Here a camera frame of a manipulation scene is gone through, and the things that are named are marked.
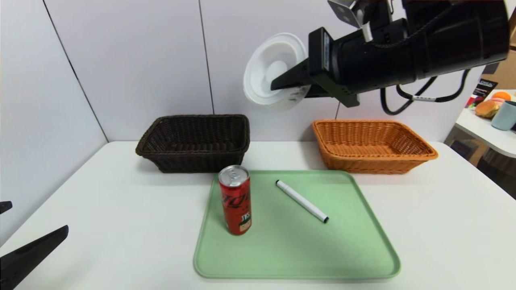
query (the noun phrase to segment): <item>light green tray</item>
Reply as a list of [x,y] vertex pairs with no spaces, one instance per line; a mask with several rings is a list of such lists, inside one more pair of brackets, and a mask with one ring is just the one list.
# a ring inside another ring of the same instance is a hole
[[[400,261],[354,179],[333,170],[251,171],[252,226],[225,226],[217,177],[193,263],[206,278],[385,279]],[[322,223],[276,185],[281,180],[330,218]]]

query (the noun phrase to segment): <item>red soda can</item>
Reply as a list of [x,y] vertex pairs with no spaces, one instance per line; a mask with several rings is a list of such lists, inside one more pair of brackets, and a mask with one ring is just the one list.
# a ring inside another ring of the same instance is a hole
[[224,218],[230,233],[243,235],[251,227],[251,180],[243,166],[231,165],[219,172]]

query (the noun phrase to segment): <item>cup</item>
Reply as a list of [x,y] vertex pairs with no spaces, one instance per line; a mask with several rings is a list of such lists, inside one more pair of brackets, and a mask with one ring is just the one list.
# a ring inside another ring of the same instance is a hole
[[496,129],[507,131],[516,123],[516,102],[505,101],[496,115],[494,115],[491,126]]

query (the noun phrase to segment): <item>basket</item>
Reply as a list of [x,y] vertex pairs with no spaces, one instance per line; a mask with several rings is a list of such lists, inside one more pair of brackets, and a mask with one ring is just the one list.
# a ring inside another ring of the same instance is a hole
[[312,128],[328,169],[401,174],[438,157],[418,134],[396,121],[318,120]]
[[184,115],[156,119],[136,147],[163,173],[219,172],[241,164],[249,147],[244,115]]

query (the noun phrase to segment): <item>table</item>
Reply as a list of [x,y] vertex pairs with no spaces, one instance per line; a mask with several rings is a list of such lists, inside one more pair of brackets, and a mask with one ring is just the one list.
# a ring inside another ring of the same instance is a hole
[[471,136],[483,141],[494,151],[516,158],[516,133],[501,131],[491,126],[491,120],[475,115],[474,111],[463,109],[455,126]]
[[[438,159],[407,174],[353,174],[402,267],[387,281],[346,284],[200,277],[193,253],[214,174],[162,174],[136,144],[100,149],[0,248],[70,226],[17,290],[516,288],[516,201],[442,143],[431,143]],[[315,142],[251,142],[243,165],[325,168]]]

